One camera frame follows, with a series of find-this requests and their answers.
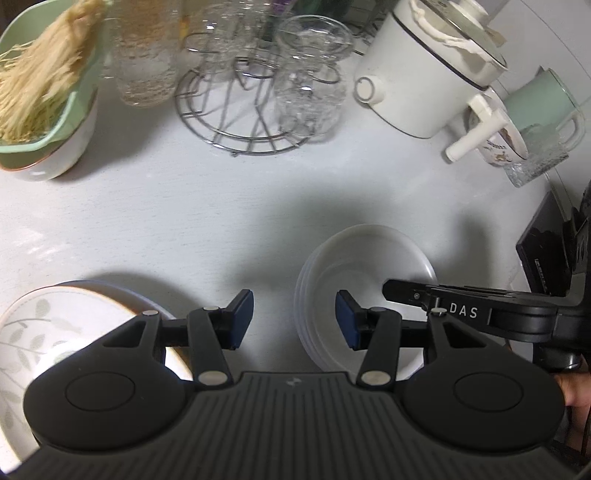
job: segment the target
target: white wall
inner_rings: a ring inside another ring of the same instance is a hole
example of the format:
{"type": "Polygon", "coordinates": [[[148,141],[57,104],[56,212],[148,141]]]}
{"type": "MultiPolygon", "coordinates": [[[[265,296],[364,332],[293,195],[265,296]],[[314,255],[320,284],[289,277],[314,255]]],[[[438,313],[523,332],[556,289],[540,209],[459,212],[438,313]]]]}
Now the white wall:
{"type": "MultiPolygon", "coordinates": [[[[510,71],[499,79],[507,91],[527,83],[543,66],[554,69],[579,102],[591,96],[591,0],[510,0],[491,27],[507,39],[501,50],[510,71]]],[[[586,110],[591,119],[591,103],[586,110]]],[[[587,131],[581,145],[551,174],[575,206],[591,179],[589,121],[587,131]]]]}

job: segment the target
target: white electric pot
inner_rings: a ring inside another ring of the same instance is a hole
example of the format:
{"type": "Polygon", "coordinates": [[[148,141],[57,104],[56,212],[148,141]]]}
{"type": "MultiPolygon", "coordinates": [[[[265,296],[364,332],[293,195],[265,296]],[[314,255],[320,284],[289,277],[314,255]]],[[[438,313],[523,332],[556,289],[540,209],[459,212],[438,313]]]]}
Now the white electric pot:
{"type": "Polygon", "coordinates": [[[474,0],[400,0],[355,74],[355,97],[409,135],[429,138],[468,106],[481,122],[448,150],[457,160],[502,129],[482,93],[506,70],[474,0]]]}

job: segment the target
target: black device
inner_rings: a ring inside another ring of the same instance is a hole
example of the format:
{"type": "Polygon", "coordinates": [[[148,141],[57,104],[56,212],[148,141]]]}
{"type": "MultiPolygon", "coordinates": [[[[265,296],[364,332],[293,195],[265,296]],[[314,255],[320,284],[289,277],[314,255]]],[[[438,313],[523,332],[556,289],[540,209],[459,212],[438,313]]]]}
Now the black device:
{"type": "Polygon", "coordinates": [[[386,282],[388,300],[427,311],[415,322],[336,293],[346,342],[367,349],[355,382],[342,372],[235,382],[222,349],[241,344],[249,290],[186,319],[144,312],[31,383],[24,411],[40,449],[8,478],[573,479],[576,462],[552,444],[564,400],[550,375],[591,351],[589,222],[572,222],[563,297],[386,282]],[[544,354],[529,363],[481,332],[544,354]],[[193,381],[163,365],[166,346],[189,348],[193,381]],[[403,347],[423,348],[425,366],[397,382],[403,347]]]}

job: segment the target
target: white handle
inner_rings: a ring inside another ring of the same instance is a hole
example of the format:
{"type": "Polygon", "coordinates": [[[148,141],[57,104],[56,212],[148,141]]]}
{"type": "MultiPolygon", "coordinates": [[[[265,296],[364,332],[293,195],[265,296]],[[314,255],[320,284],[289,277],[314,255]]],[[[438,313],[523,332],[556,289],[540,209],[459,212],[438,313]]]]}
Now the white handle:
{"type": "Polygon", "coordinates": [[[570,138],[564,142],[564,148],[567,152],[575,149],[583,141],[586,133],[585,117],[581,112],[575,110],[572,121],[574,122],[574,132],[570,138]]]}
{"type": "Polygon", "coordinates": [[[481,122],[457,142],[446,148],[447,158],[452,162],[459,160],[470,150],[474,150],[478,145],[484,143],[506,127],[510,121],[503,109],[492,110],[482,95],[476,95],[469,105],[481,122]]]}
{"type": "Polygon", "coordinates": [[[464,38],[453,37],[439,31],[432,26],[425,18],[425,10],[418,6],[417,0],[410,0],[410,7],[413,11],[413,19],[419,27],[434,40],[440,41],[448,47],[461,48],[469,53],[478,55],[485,62],[492,62],[494,59],[474,40],[465,40],[464,38]]]}

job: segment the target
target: glass tumbler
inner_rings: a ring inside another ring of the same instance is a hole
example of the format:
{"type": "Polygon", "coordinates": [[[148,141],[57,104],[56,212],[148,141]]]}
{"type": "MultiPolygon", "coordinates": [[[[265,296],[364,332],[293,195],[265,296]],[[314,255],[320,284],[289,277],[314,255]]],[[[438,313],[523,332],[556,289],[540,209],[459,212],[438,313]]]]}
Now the glass tumbler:
{"type": "Polygon", "coordinates": [[[299,15],[277,28],[275,42],[281,53],[273,87],[280,130],[324,135],[339,120],[347,94],[337,62],[351,54],[353,35],[331,18],[299,15]]]}
{"type": "Polygon", "coordinates": [[[179,0],[113,0],[112,73],[128,105],[157,105],[174,93],[179,5],[179,0]]]}

